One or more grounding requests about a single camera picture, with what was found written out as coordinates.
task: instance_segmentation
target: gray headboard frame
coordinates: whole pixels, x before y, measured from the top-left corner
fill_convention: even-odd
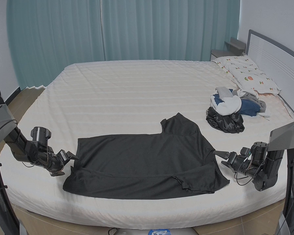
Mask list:
[[[271,39],[269,37],[266,37],[266,36],[264,36],[264,35],[262,35],[262,34],[260,34],[258,32],[255,32],[254,30],[251,30],[251,29],[248,32],[248,40],[247,40],[247,46],[246,46],[246,54],[247,55],[248,55],[248,51],[249,51],[249,47],[250,47],[251,35],[255,35],[255,36],[257,36],[257,37],[259,37],[259,38],[261,38],[261,39],[263,39],[263,40],[277,46],[278,48],[282,49],[283,51],[285,51],[286,53],[288,53],[288,54],[290,54],[291,56],[294,57],[294,51],[292,51],[291,49],[287,48],[286,46],[278,43],[277,41],[275,41],[275,40],[273,40],[273,39]],[[279,95],[279,96],[282,98],[282,100],[285,102],[285,104],[294,112],[294,110],[287,103],[287,101],[281,95]]]

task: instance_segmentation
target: pillow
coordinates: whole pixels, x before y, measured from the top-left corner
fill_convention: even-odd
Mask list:
[[[232,76],[241,89],[253,89],[260,94],[279,94],[281,91],[275,82],[262,72],[247,55],[218,57],[212,61],[219,65],[229,76]]]

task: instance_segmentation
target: bedside table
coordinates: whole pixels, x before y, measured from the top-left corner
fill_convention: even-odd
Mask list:
[[[212,49],[210,55],[210,61],[224,56],[241,56],[245,51],[246,44],[231,37],[230,41],[224,42],[228,50]]]

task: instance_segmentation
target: white bed sheet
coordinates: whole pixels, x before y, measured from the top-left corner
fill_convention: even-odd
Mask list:
[[[52,132],[49,146],[76,153],[77,139],[106,134],[160,133],[160,121],[177,112],[196,122],[216,150],[236,151],[270,131],[294,121],[278,96],[261,95],[269,120],[244,116],[245,131],[225,134],[209,126],[206,109],[215,87],[237,88],[214,62],[109,61],[73,64],[44,90],[27,110],[19,127],[31,139],[34,126]],[[165,200],[115,200],[63,191],[70,174],[50,177],[43,168],[26,168],[7,145],[0,154],[1,173],[10,201],[62,221],[119,228],[182,228],[220,222],[250,213],[285,197],[286,155],[276,185],[264,192],[252,183],[238,186],[230,169],[219,167],[230,184],[199,196]]]

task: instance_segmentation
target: black baseboard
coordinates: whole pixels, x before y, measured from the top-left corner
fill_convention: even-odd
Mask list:
[[[9,105],[9,104],[12,102],[12,100],[15,99],[15,97],[16,97],[20,92],[21,92],[21,89],[20,89],[20,88],[17,88],[17,89],[15,90],[15,92],[13,92],[11,96],[9,96],[9,98],[6,100],[5,103],[6,103],[7,105]]]

